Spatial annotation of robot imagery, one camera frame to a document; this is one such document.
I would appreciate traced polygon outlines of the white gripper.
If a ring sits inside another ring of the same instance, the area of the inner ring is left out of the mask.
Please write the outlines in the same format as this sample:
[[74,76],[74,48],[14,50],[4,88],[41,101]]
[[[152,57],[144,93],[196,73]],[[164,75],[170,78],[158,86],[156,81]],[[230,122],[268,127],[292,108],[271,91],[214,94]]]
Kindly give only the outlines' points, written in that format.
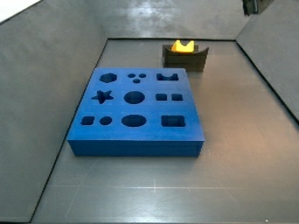
[[260,14],[273,0],[241,0],[244,15]]

